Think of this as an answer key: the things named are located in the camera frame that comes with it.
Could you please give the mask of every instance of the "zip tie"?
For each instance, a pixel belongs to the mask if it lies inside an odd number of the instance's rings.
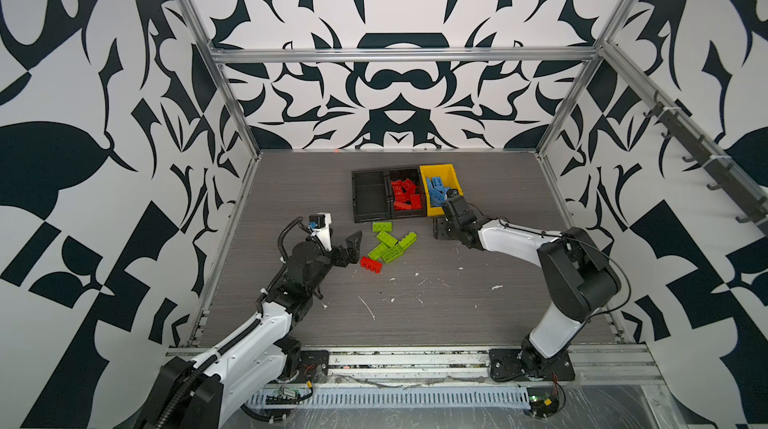
[[[707,161],[701,165],[701,168],[705,168],[707,164],[719,158],[732,158],[732,157],[730,155],[714,155],[714,154],[710,155],[710,158],[707,159]]]

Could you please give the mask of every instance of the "black and white patterned wall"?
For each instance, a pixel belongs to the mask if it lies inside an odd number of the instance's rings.
[[[618,0],[194,0],[224,49],[591,46]],[[576,62],[232,66],[263,148],[534,148]]]
[[[642,0],[619,37],[762,185],[765,2]],[[548,153],[558,188],[627,272],[619,316],[677,400],[719,429],[766,424],[768,239],[646,111],[604,62]]]
[[[230,64],[261,148],[535,148],[579,61]]]
[[[616,42],[768,186],[768,0],[640,0]]]
[[[0,0],[0,41],[2,425],[112,427],[184,342],[250,155],[172,0]]]

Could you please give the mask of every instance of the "hook rack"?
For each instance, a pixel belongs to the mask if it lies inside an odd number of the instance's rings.
[[[768,235],[768,195],[696,122],[679,107],[665,107],[662,102],[644,115],[657,117],[667,128],[662,136],[676,138],[690,154],[683,160],[697,162],[714,179],[715,184],[706,185],[710,191],[724,190],[744,211],[743,216],[736,217],[738,223],[754,223]]]

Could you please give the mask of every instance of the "black cable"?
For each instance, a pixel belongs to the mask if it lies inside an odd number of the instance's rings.
[[[480,211],[480,209],[476,205],[474,205],[474,204],[469,204],[469,205],[471,205],[472,207],[476,208],[480,212],[480,214],[482,214],[482,211]],[[587,242],[580,241],[579,239],[576,239],[574,236],[572,236],[570,234],[565,234],[564,232],[561,232],[560,234],[549,234],[546,231],[535,232],[535,231],[531,231],[531,230],[528,230],[528,229],[523,228],[523,227],[513,226],[512,223],[510,223],[509,220],[506,219],[505,217],[499,217],[498,220],[507,229],[515,229],[515,230],[518,230],[518,231],[529,232],[531,234],[536,234],[536,235],[541,235],[541,236],[560,237],[562,239],[567,239],[569,241],[578,242],[580,245],[586,245],[588,247],[591,247],[595,251],[600,252],[603,256],[605,256],[606,259],[608,259],[609,261],[614,263],[614,265],[619,270],[621,275],[624,276],[624,280],[627,281],[627,300],[622,302],[621,304],[619,304],[618,306],[616,306],[613,309],[608,309],[606,311],[601,311],[601,312],[595,312],[594,314],[589,316],[587,318],[587,320],[584,321],[584,322],[589,322],[589,320],[592,319],[596,315],[609,314],[610,312],[618,311],[619,309],[623,308],[625,305],[629,304],[630,301],[632,300],[632,283],[629,281],[629,277],[627,277],[627,273],[624,272],[624,269],[621,268],[621,265],[617,261],[613,260],[613,258],[611,258],[608,254],[606,254],[602,249],[597,248],[597,247],[595,247],[592,244],[589,244]]]
[[[589,243],[587,243],[587,242],[584,242],[584,241],[580,241],[580,240],[576,239],[575,237],[572,237],[571,235],[568,235],[568,234],[563,234],[563,238],[564,238],[564,239],[567,239],[567,240],[569,240],[569,241],[578,242],[578,243],[579,243],[579,244],[581,244],[581,245],[586,245],[586,246],[588,246],[588,247],[591,247],[591,248],[592,248],[592,249],[594,249],[595,251],[599,251],[599,252],[600,252],[600,253],[601,253],[603,256],[605,256],[605,257],[606,257],[606,258],[607,258],[609,261],[611,261],[611,262],[613,262],[613,263],[614,263],[614,265],[615,265],[615,266],[616,266],[616,268],[619,270],[619,272],[621,273],[621,275],[623,275],[623,276],[624,276],[624,280],[625,280],[625,281],[627,281],[627,300],[626,300],[626,301],[622,302],[621,304],[619,304],[618,306],[616,306],[616,307],[615,307],[615,308],[613,308],[613,309],[607,309],[607,310],[605,310],[605,311],[595,312],[595,313],[593,313],[591,316],[589,316],[589,317],[587,318],[587,320],[586,320],[586,321],[584,321],[584,322],[589,322],[589,320],[590,320],[590,319],[592,319],[592,318],[593,318],[594,316],[596,316],[596,315],[609,314],[610,312],[613,312],[613,311],[618,311],[619,309],[623,308],[625,305],[629,304],[629,302],[632,300],[632,284],[629,282],[629,278],[627,277],[627,273],[626,273],[626,272],[624,272],[624,270],[621,268],[621,266],[619,265],[619,263],[618,263],[617,261],[614,261],[614,260],[613,260],[613,259],[612,259],[612,258],[611,258],[611,257],[610,257],[608,254],[606,254],[605,252],[603,252],[603,251],[601,251],[600,249],[598,249],[598,248],[594,247],[592,244],[589,244]]]
[[[312,387],[311,382],[307,382],[306,385],[310,388],[309,394],[305,394],[300,397],[292,397],[292,398],[282,398],[282,397],[267,397],[266,401],[272,400],[272,404],[274,405],[287,405],[287,404],[299,404],[302,401],[306,401],[310,397],[312,397],[315,394],[315,389]],[[240,406],[240,409],[243,410],[243,412],[252,419],[255,419],[257,421],[261,422],[275,422],[277,419],[275,419],[274,416],[267,416],[267,415],[261,415],[258,412],[254,411],[247,405],[243,404]],[[282,420],[284,421],[291,412],[293,412],[294,409],[289,409],[286,412],[283,413]]]
[[[474,204],[472,204],[471,202],[467,202],[467,205],[471,205],[472,207],[474,207],[475,209],[477,209],[477,211],[478,211],[478,212],[480,212],[480,215],[481,215],[481,216],[485,217],[485,214],[483,214],[483,213],[482,213],[482,211],[480,210],[480,208],[479,208],[477,205],[474,205]]]
[[[567,398],[565,396],[565,389],[563,389],[563,387],[560,385],[560,383],[559,382],[555,382],[555,384],[558,387],[560,387],[560,394],[563,395],[563,402],[560,404],[560,407],[558,407],[558,412],[560,412],[560,411],[563,410],[563,407],[565,407],[565,402],[566,402]]]
[[[297,217],[293,219],[293,221],[288,223],[288,225],[282,231],[280,231],[280,234],[277,236],[277,248],[280,250],[280,255],[283,256],[283,263],[288,261],[288,253],[286,252],[285,247],[283,247],[283,239],[285,239],[286,235],[288,235],[288,232],[290,232],[290,230],[293,229],[296,224],[301,223],[302,220],[304,220],[303,217]]]
[[[170,399],[168,404],[165,406],[165,409],[158,417],[158,422],[155,424],[155,429],[162,429],[165,426],[165,423],[168,422],[168,418],[171,414],[173,414],[174,410],[176,409],[176,406],[179,405],[182,399],[184,399],[187,395],[190,393],[190,389],[192,388],[192,384],[196,382],[196,380],[206,371],[208,367],[210,367],[214,362],[216,362],[216,356],[212,355],[208,357],[203,364],[197,366],[197,368],[192,371],[192,374],[190,374],[187,379],[184,380],[183,383],[181,383],[181,386],[179,386],[178,390],[174,394],[174,396]]]
[[[240,409],[242,409],[243,412],[248,417],[250,417],[252,419],[256,419],[257,421],[260,421],[260,422],[284,421],[283,417],[281,417],[279,419],[275,419],[274,416],[263,416],[263,415],[259,414],[258,412],[254,411],[253,409],[251,409],[250,407],[248,407],[247,405],[240,406]],[[284,417],[288,417],[288,415],[290,414],[291,411],[293,411],[293,409],[289,409],[288,412],[283,413],[283,416]]]

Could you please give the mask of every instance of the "bin compartment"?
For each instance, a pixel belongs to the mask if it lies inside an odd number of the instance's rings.
[[[413,194],[401,197],[403,203],[412,204],[411,197],[419,201],[420,208],[395,209],[395,181],[411,181],[416,185]],[[418,166],[380,168],[352,171],[352,211],[355,223],[405,219],[427,216],[427,199],[424,182]]]
[[[385,169],[352,171],[352,212],[355,223],[392,218],[392,190]]]
[[[442,179],[442,184],[446,187],[454,188],[459,194],[464,195],[462,186],[458,184],[458,178],[456,177],[456,170],[453,168],[453,164],[440,164],[440,165],[420,165],[419,172],[422,175],[422,187],[427,187],[427,177],[439,177]],[[423,191],[426,195],[426,207],[427,215],[434,217],[436,215],[444,215],[442,207],[432,207],[429,202],[429,192]]]

